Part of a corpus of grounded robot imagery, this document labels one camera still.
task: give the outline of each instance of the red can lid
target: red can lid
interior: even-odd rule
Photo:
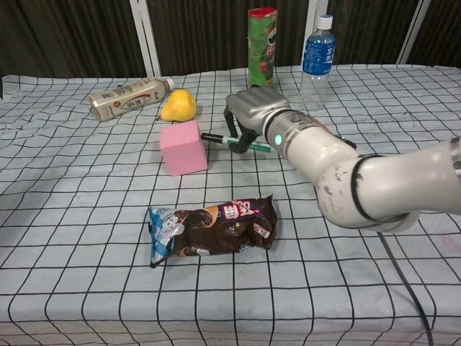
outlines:
[[[277,9],[274,7],[259,7],[258,9],[250,9],[248,15],[253,18],[265,18],[277,14]]]

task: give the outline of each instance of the chocolate snack package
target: chocolate snack package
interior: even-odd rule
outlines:
[[[197,210],[149,208],[151,267],[170,256],[205,256],[270,249],[277,215],[272,196]]]

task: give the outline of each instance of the white bottle cap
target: white bottle cap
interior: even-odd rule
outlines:
[[[170,86],[170,91],[172,91],[174,89],[174,81],[173,81],[173,79],[168,78],[166,81],[168,82],[168,85]]]
[[[331,24],[333,23],[333,16],[331,14],[322,14],[317,17],[317,22],[315,27],[317,29],[329,30],[331,29]]]

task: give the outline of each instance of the beige bottle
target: beige bottle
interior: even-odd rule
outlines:
[[[90,94],[89,101],[94,114],[101,121],[108,121],[135,108],[160,102],[172,89],[173,79],[146,78],[124,87]]]

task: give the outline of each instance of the pink block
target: pink block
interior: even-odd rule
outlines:
[[[162,129],[160,150],[171,175],[182,175],[208,168],[207,156],[197,121]]]

